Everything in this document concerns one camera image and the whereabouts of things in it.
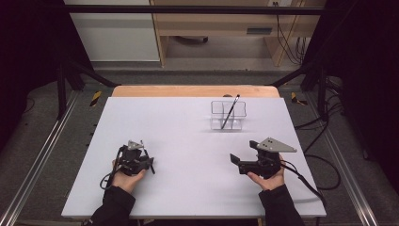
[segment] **person's hand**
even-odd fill
[[[274,174],[272,177],[270,177],[269,179],[264,179],[258,175],[256,175],[253,172],[249,172],[247,174],[247,176],[256,184],[258,184],[262,190],[273,190],[279,186],[283,186],[284,185],[284,168],[281,167],[279,169],[279,171]]]
[[[144,177],[145,174],[146,174],[145,169],[143,169],[139,174],[133,176],[128,176],[121,171],[117,171],[117,173],[115,173],[114,175],[112,186],[118,186],[127,193],[132,194],[133,189],[135,189],[135,186]]]

